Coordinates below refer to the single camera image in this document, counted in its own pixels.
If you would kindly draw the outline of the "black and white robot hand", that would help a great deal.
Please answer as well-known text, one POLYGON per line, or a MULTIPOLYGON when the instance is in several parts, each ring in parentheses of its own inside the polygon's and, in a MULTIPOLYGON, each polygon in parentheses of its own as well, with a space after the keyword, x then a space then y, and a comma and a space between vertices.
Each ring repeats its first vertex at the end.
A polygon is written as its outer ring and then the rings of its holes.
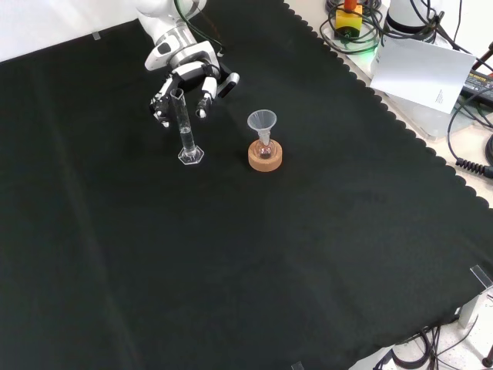
POLYGON ((225 97, 240 81, 240 75, 221 64, 209 42, 181 45, 177 37, 169 36, 151 51, 145 66, 149 71, 165 68, 165 82, 149 104, 155 119, 164 127, 172 122, 171 92, 188 83, 203 83, 202 97, 197 103, 196 115, 208 116, 217 97, 225 97))

